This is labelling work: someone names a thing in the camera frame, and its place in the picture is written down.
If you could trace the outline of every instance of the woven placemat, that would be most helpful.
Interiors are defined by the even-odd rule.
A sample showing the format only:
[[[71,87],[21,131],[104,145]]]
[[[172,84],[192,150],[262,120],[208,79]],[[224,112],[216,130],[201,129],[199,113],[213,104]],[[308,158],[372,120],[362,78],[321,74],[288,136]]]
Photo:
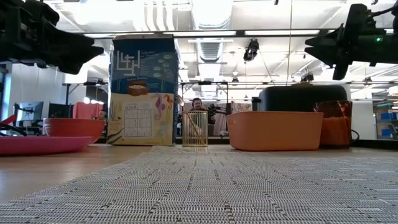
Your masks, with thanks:
[[[398,223],[398,159],[153,147],[0,205],[0,223]]]

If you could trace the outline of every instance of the window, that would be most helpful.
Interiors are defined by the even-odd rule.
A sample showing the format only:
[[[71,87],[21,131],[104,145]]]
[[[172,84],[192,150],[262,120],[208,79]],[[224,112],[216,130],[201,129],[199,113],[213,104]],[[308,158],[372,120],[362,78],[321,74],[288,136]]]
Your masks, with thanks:
[[[4,82],[6,79],[6,75],[0,72],[0,118],[1,118],[1,113],[2,113],[2,103],[4,101],[3,99],[3,93],[4,93]]]

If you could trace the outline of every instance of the fluorescent light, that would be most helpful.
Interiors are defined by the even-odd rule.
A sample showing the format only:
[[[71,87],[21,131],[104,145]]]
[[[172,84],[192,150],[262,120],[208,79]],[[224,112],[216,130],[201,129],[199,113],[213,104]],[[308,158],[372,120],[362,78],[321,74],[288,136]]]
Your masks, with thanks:
[[[394,30],[393,29],[386,29],[387,34],[393,34]]]
[[[236,35],[236,31],[188,31],[188,32],[164,32],[164,34],[173,34],[176,37],[194,37],[194,36],[229,36]]]
[[[316,35],[319,30],[249,30],[244,35]]]
[[[194,65],[227,65],[226,62],[194,62]]]
[[[133,33],[118,33],[118,34],[110,34],[110,33],[99,33],[99,34],[84,34],[86,37],[91,37],[94,39],[99,38],[112,38],[118,35],[152,35],[155,34],[154,32],[133,32]]]
[[[217,101],[217,99],[202,99],[202,102],[214,102]]]
[[[232,43],[234,42],[233,39],[210,39],[210,40],[206,40],[206,39],[202,39],[202,40],[198,40],[198,39],[194,39],[194,40],[188,40],[188,43]]]
[[[104,102],[101,102],[101,101],[96,101],[96,100],[91,100],[91,103],[92,104],[100,104],[100,105],[104,105]]]

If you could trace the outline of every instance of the printed box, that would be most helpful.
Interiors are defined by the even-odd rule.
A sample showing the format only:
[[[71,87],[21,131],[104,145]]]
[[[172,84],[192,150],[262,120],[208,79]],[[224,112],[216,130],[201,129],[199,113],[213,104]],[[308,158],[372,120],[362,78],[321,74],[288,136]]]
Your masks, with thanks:
[[[177,124],[174,38],[122,35],[113,45],[108,143],[171,146]]]

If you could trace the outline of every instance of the blue bin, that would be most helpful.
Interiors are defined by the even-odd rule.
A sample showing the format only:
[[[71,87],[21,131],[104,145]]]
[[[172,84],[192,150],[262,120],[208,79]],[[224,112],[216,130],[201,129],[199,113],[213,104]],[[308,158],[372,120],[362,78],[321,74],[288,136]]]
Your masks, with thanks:
[[[382,129],[381,130],[381,135],[382,136],[390,136],[391,135],[390,129]]]
[[[380,116],[381,119],[397,119],[397,113],[383,113]]]

